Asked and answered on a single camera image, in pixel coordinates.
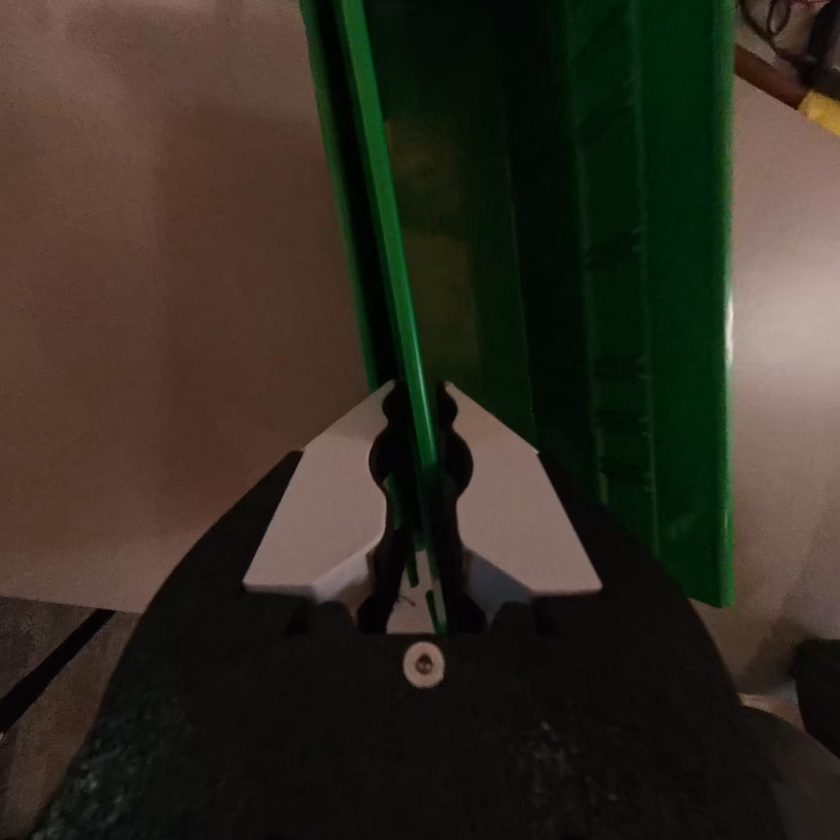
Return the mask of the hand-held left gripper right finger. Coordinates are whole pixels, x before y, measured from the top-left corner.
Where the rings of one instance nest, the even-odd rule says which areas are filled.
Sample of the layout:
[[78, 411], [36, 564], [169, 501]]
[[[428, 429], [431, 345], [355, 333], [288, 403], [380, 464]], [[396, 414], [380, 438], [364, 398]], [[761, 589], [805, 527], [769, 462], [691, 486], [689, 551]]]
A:
[[602, 581], [538, 450], [453, 383], [444, 394], [470, 465], [455, 502], [468, 597], [496, 614], [508, 603], [599, 593]]

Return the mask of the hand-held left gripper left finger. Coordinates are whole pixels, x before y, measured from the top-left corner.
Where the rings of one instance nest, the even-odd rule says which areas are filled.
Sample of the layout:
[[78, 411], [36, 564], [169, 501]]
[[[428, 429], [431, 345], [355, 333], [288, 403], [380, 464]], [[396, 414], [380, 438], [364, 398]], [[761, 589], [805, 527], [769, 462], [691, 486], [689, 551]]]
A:
[[389, 381], [302, 450], [245, 573], [247, 593], [391, 618], [413, 557], [410, 419], [405, 386]]

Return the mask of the yellow tape strip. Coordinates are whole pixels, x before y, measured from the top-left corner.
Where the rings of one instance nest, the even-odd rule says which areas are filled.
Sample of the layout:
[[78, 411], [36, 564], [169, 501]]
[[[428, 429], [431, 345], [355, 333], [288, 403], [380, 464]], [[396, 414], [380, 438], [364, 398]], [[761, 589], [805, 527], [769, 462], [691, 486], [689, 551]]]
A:
[[807, 121], [819, 125], [825, 131], [839, 137], [839, 100], [829, 97], [819, 91], [809, 90], [803, 97], [803, 100], [797, 110]]

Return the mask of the brown wooden strip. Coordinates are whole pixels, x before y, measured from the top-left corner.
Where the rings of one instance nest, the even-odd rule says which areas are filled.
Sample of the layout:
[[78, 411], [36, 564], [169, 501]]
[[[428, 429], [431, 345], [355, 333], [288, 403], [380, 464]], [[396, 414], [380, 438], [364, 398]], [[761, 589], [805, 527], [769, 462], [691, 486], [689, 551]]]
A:
[[807, 89], [796, 73], [772, 65], [739, 44], [733, 47], [733, 57], [736, 77], [789, 109], [799, 110]]

